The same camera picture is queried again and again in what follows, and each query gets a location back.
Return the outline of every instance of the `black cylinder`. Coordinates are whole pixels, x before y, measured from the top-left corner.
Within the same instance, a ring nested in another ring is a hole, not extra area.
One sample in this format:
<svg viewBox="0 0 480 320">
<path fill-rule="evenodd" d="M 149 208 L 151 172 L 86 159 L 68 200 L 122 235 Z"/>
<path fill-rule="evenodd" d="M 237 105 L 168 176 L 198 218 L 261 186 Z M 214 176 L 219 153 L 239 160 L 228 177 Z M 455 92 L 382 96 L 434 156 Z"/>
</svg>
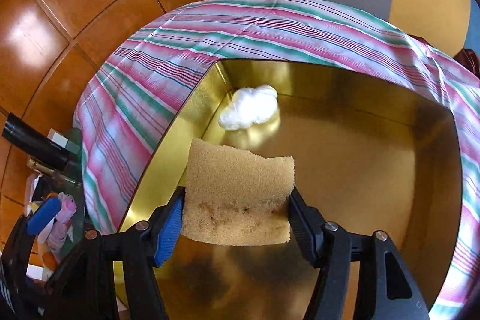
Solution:
<svg viewBox="0 0 480 320">
<path fill-rule="evenodd" d="M 2 136 L 22 151 L 57 170 L 63 171 L 69 161 L 70 153 L 65 148 L 37 132 L 13 113 L 8 115 Z"/>
</svg>

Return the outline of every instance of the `white fluffy object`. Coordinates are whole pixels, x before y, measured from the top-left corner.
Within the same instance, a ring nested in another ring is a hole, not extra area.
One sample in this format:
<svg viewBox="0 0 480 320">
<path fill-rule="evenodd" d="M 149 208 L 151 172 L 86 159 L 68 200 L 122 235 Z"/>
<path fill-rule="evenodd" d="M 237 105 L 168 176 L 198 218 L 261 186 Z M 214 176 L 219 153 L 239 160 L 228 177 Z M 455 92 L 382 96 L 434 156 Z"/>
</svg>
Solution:
<svg viewBox="0 0 480 320">
<path fill-rule="evenodd" d="M 277 97 L 277 91 L 267 84 L 240 88 L 220 114 L 218 124 L 226 130 L 238 130 L 267 122 L 277 111 Z"/>
</svg>

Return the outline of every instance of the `table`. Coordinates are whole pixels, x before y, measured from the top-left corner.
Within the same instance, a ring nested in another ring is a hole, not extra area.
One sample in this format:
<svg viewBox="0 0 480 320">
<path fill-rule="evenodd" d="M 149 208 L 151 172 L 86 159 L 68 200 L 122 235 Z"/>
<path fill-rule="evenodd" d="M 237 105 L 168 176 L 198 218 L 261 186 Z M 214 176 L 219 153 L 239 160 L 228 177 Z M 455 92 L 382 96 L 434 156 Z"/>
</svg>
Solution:
<svg viewBox="0 0 480 320">
<path fill-rule="evenodd" d="M 478 272 L 480 80 L 453 59 L 361 10 L 316 0 L 210 0 L 167 13 L 125 41 L 85 89 L 88 212 L 103 234 L 121 224 L 143 170 L 176 112 L 218 59 L 288 59 L 381 77 L 449 108 L 463 169 L 459 237 L 430 312 L 452 318 Z"/>
</svg>

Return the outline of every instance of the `tan sponge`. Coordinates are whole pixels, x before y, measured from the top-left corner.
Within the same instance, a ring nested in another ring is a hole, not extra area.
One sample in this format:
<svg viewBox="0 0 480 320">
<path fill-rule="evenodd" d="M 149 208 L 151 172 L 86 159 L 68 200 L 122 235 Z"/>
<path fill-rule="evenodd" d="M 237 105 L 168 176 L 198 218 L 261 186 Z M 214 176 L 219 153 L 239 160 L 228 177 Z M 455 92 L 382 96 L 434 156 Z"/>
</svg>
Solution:
<svg viewBox="0 0 480 320">
<path fill-rule="evenodd" d="M 291 156 L 266 159 L 250 151 L 191 143 L 182 234 L 226 246 L 262 246 L 290 240 Z"/>
</svg>

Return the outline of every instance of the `cotton ball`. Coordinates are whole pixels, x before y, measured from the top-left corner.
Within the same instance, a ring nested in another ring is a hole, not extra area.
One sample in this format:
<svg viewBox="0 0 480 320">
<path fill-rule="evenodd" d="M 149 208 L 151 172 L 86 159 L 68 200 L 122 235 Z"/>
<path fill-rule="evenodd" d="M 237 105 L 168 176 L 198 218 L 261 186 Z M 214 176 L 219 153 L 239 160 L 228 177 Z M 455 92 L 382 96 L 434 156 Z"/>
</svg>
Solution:
<svg viewBox="0 0 480 320">
<path fill-rule="evenodd" d="M 267 122 L 277 111 L 277 97 L 277 91 L 268 85 L 240 88 L 220 114 L 218 124 L 226 130 L 238 130 Z"/>
</svg>

